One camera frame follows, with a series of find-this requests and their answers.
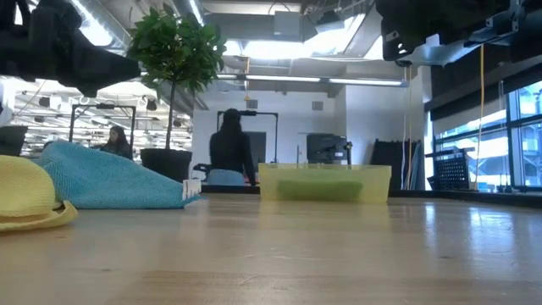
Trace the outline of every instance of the black planter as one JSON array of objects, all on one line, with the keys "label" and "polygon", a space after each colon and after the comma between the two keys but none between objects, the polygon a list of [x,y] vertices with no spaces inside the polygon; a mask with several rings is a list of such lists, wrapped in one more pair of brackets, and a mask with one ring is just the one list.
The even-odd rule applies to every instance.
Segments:
[{"label": "black planter", "polygon": [[188,179],[191,160],[192,152],[160,148],[141,149],[143,166],[178,182]]}]

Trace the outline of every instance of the small white label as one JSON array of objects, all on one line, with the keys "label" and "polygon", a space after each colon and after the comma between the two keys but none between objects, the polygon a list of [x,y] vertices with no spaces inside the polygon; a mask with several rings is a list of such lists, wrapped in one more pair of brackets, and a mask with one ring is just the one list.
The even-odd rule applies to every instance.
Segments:
[{"label": "small white label", "polygon": [[191,179],[183,181],[183,200],[192,198],[202,192],[202,181],[199,179]]}]

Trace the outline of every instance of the yellow straw hat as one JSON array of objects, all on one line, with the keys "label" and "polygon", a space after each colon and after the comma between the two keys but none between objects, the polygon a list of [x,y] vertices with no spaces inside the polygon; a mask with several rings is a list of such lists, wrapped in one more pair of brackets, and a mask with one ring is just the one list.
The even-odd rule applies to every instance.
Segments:
[{"label": "yellow straw hat", "polygon": [[77,217],[70,202],[62,207],[45,170],[25,158],[0,156],[0,232],[50,228]]}]

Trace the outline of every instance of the table surface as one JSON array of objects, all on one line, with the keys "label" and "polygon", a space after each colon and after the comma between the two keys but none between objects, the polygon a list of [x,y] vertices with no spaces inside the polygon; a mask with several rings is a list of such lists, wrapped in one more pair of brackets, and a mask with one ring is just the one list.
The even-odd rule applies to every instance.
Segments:
[{"label": "table surface", "polygon": [[212,195],[0,235],[0,304],[540,304],[542,211]]}]

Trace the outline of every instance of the glass wall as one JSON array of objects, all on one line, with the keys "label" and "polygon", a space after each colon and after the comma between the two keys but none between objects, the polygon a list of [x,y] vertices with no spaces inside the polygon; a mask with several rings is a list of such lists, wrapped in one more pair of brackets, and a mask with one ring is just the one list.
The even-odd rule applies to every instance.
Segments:
[{"label": "glass wall", "polygon": [[[510,184],[522,191],[542,190],[542,81],[504,97],[506,109],[435,136],[436,151],[473,148],[467,152],[470,180],[496,191]],[[482,138],[478,152],[478,130]]]}]

